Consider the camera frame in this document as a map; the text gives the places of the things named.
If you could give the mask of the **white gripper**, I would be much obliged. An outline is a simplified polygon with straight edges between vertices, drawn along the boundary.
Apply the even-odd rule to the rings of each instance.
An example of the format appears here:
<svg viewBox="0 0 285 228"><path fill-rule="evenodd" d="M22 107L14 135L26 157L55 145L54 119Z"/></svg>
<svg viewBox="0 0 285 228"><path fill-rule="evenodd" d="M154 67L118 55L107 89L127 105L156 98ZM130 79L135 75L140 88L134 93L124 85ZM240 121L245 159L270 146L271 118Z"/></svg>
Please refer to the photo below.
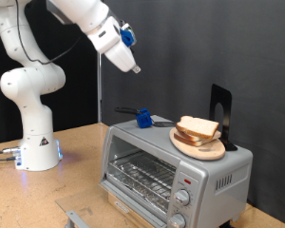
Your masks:
<svg viewBox="0 0 285 228"><path fill-rule="evenodd" d="M87 37L95 49L122 72L141 72L130 48L123 42L119 23L113 16L108 17L97 31Z"/></svg>

